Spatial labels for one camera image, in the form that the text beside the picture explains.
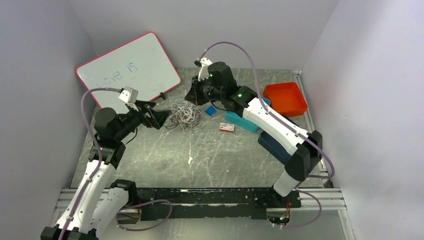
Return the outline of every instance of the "black mounting plate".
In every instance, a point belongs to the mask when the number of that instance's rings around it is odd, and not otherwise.
[[[267,219],[267,208],[302,206],[299,193],[292,191],[276,200],[271,188],[138,188],[143,203],[166,199],[172,203],[171,219],[236,218]],[[163,219],[169,212],[167,204],[153,204],[141,209],[141,221]]]

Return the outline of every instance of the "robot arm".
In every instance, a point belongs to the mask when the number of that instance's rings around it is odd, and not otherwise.
[[[293,188],[306,179],[321,159],[318,151],[298,137],[298,134],[308,136],[309,140],[320,148],[322,147],[321,134],[318,131],[309,133],[269,106],[267,112],[255,91],[247,86],[237,85],[230,67],[224,62],[212,63],[209,59],[202,58],[195,64],[201,69],[199,75],[193,78],[190,91],[184,99],[196,105],[221,102],[227,111],[252,121],[276,139],[291,155],[291,158],[272,188],[281,197],[287,196]],[[283,126],[269,112],[292,126],[296,133]]]
[[[121,91],[118,98],[126,104],[129,110],[126,114],[117,114],[110,107],[102,108],[96,113],[94,128],[103,156],[100,168],[93,178],[89,178],[99,164],[98,150],[93,146],[84,178],[73,199],[56,225],[44,228],[41,240],[59,239],[63,228],[63,240],[98,240],[122,207],[138,203],[135,182],[118,179],[112,183],[108,195],[97,206],[106,183],[114,175],[124,154],[126,147],[122,140],[140,125],[160,129],[171,114],[170,110],[153,110],[156,103],[136,100],[137,94],[135,89],[129,87]],[[74,205],[76,210],[70,217]]]

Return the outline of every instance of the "red plastic bin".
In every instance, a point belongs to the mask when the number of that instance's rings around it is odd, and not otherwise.
[[[263,90],[263,97],[271,101],[271,108],[287,117],[301,116],[308,109],[302,92],[295,82],[270,84]]]

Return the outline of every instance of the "handwritten text on whiteboard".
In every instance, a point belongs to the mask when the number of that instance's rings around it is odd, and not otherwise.
[[[124,75],[136,73],[139,69],[134,65],[134,63],[130,62],[126,65],[127,70],[125,71],[115,71],[111,75],[104,78],[104,82],[107,84],[110,84],[112,81],[116,82],[117,80],[121,80]]]

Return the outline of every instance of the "white wall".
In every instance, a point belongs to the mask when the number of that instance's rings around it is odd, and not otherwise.
[[[96,54],[67,0],[1,1],[0,31],[0,239],[40,239],[87,134],[74,68]]]
[[[303,68],[358,240],[424,239],[424,1],[340,0]]]
[[[156,32],[177,67],[194,67],[203,50],[233,41],[259,68],[301,69],[338,0],[70,0],[99,54]],[[233,46],[208,54],[250,68]]]

